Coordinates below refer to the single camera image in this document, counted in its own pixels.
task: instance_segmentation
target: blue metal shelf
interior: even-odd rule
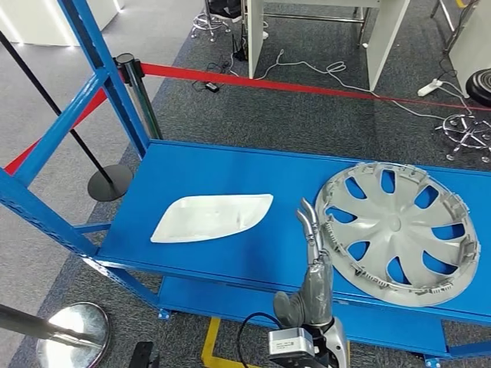
[[[162,282],[159,296],[160,306],[168,310],[240,322],[257,311],[273,314],[272,293],[224,284],[167,277]],[[441,320],[437,318],[408,316],[400,310],[387,311],[349,304],[335,304],[333,312],[343,322],[350,341],[440,357],[449,356]],[[273,327],[271,321],[261,317],[252,322]]]
[[[303,280],[307,263],[304,236],[294,216],[298,199],[313,200],[329,177],[357,163],[359,161],[328,156],[153,141],[95,259],[113,267],[241,288],[295,291]],[[491,184],[491,174],[422,168],[462,193],[472,210],[472,220],[483,243],[474,281],[444,304],[409,308],[369,297],[335,272],[335,298],[366,307],[491,324],[489,298],[483,295],[488,282],[487,262],[491,259],[485,245],[489,244],[491,233],[487,231],[487,216],[480,213],[491,208],[491,197],[478,195],[480,188]],[[274,199],[264,219],[247,232],[187,244],[150,242],[163,212],[178,198],[255,193],[271,193]]]

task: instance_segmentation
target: chrome stanchion base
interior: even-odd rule
[[[94,347],[71,347],[52,340],[39,340],[36,355],[42,368],[54,366],[93,368],[108,347],[110,325],[107,315],[92,303],[76,303],[60,310],[49,319],[51,324],[87,334]]]
[[[110,165],[104,170],[113,180],[108,182],[100,172],[92,175],[87,185],[91,198],[99,202],[110,202],[124,196],[133,180],[133,173],[124,165]]]

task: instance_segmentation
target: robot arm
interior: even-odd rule
[[[332,264],[323,247],[315,210],[301,200],[297,210],[307,240],[308,265],[300,290],[274,296],[274,313],[283,330],[269,333],[269,358],[286,368],[347,368],[346,336],[332,316]]]

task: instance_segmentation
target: red barrier tape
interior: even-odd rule
[[[100,105],[101,103],[104,102],[106,100],[106,94],[104,91],[100,88],[98,90],[94,97],[92,97],[92,100],[89,102],[85,109],[84,109],[79,117],[78,117],[77,120],[73,124],[73,128],[76,127],[79,125],[82,120],[85,119],[88,114],[92,113],[92,111],[97,109]],[[12,162],[9,163],[8,165],[5,166],[4,170],[5,170],[6,173],[13,175],[16,170],[18,169],[19,166],[20,166],[32,150],[34,149],[34,147],[38,144],[39,140],[37,140],[32,144],[31,144],[29,147],[27,149],[25,149],[23,153],[20,154],[19,156],[16,157],[14,159]]]
[[[335,90],[332,88],[323,87],[312,87],[304,86],[302,84],[290,84],[284,82],[272,82],[270,80],[256,80],[249,79],[244,77],[236,77],[230,74],[218,74],[211,73],[208,71],[196,71],[193,69],[185,69],[182,67],[165,67],[162,65],[156,64],[141,64],[143,71],[148,75],[155,75],[159,77],[171,77],[177,79],[186,79],[189,81],[202,81],[202,82],[213,82],[221,84],[233,84],[236,86],[242,87],[256,87],[256,88],[266,88],[269,90],[286,90],[291,92],[303,92],[307,94],[324,94],[329,96],[339,96],[339,97],[350,97],[350,98],[360,98],[363,100],[382,100],[382,101],[397,101],[407,104],[423,104],[432,105],[440,107],[452,107],[455,109],[462,109],[462,105],[454,105],[450,103],[438,103],[438,102],[428,102],[422,100],[409,100],[406,98],[394,98],[380,96],[375,97],[372,94],[360,93],[360,92],[350,92],[345,90]],[[474,107],[471,106],[474,110],[491,111],[486,107]]]
[[[236,77],[234,75],[228,74],[218,74],[211,73],[208,71],[196,71],[193,69],[186,69],[183,67],[166,67],[164,65],[156,64],[144,64],[142,63],[141,67],[145,74],[154,75],[157,77],[169,77],[176,79],[185,79],[189,81],[202,81],[202,82],[213,82],[221,84],[231,84],[242,87],[255,87],[255,88],[265,88],[269,90],[285,90],[291,92],[302,92],[306,94],[323,94],[327,96],[338,96],[338,97],[348,97],[348,98],[359,98],[362,100],[382,100],[382,101],[397,101],[407,104],[422,104],[430,106],[440,106],[440,107],[451,107],[455,109],[462,109],[461,105],[454,105],[451,103],[438,103],[438,102],[428,102],[422,100],[409,100],[406,98],[395,98],[386,96],[373,96],[368,93],[350,92],[346,90],[335,90],[332,88],[323,88],[323,87],[312,87],[304,86],[302,84],[290,84],[284,82],[273,82],[270,80],[256,80],[249,79],[245,77]],[[82,120],[85,119],[88,114],[92,113],[102,102],[106,100],[106,95],[103,90],[100,89],[94,98],[82,111],[82,113],[73,124],[73,128],[79,125]],[[487,107],[476,107],[470,106],[473,110],[481,111],[491,111]],[[29,148],[24,150],[20,155],[17,156],[12,162],[5,166],[5,170],[12,175],[19,166],[20,166],[34,147],[38,144],[39,140],[31,144]]]

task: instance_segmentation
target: white power strip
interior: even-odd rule
[[[425,87],[418,90],[418,96],[425,97],[427,94],[431,94],[431,92],[434,92],[434,90],[442,86],[443,86],[442,82],[439,81],[438,79],[434,79],[431,83],[427,84]]]

